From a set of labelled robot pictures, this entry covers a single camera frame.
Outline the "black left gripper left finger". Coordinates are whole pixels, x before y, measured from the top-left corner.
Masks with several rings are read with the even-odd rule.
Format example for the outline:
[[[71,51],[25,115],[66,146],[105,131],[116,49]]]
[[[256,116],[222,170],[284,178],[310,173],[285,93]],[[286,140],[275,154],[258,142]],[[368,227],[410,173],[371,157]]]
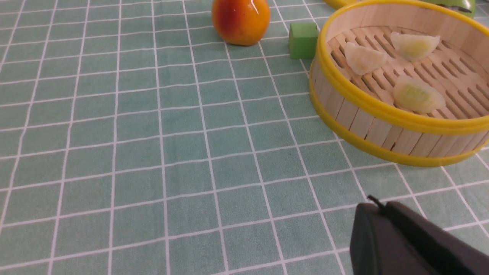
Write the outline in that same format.
[[[356,206],[350,240],[355,275],[438,275],[384,215],[386,206],[377,198]]]

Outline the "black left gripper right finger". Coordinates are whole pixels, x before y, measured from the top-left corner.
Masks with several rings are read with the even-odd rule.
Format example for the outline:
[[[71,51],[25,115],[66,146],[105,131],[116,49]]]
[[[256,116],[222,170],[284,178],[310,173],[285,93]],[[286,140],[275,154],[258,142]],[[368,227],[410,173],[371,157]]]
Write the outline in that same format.
[[[400,202],[387,202],[386,217],[438,275],[487,275],[488,256]]]

